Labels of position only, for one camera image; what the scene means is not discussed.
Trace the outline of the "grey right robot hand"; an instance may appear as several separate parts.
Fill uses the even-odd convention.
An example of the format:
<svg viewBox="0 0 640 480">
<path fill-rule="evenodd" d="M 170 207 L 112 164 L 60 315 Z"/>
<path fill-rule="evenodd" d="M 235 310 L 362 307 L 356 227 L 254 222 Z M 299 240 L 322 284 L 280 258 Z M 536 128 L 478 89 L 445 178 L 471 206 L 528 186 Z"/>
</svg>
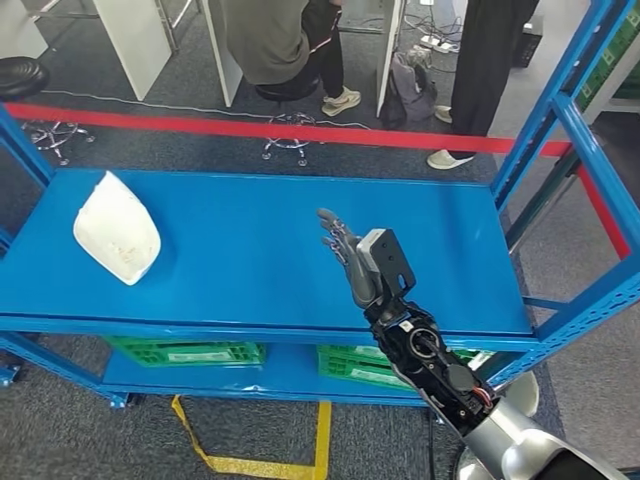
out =
<svg viewBox="0 0 640 480">
<path fill-rule="evenodd" d="M 328 232 L 322 243 L 331 249 L 340 263 L 350 286 L 354 302 L 365 310 L 382 294 L 379 273 L 371 270 L 358 253 L 362 237 L 352 232 L 346 223 L 333 211 L 319 208 L 316 214 L 322 228 Z"/>
</svg>

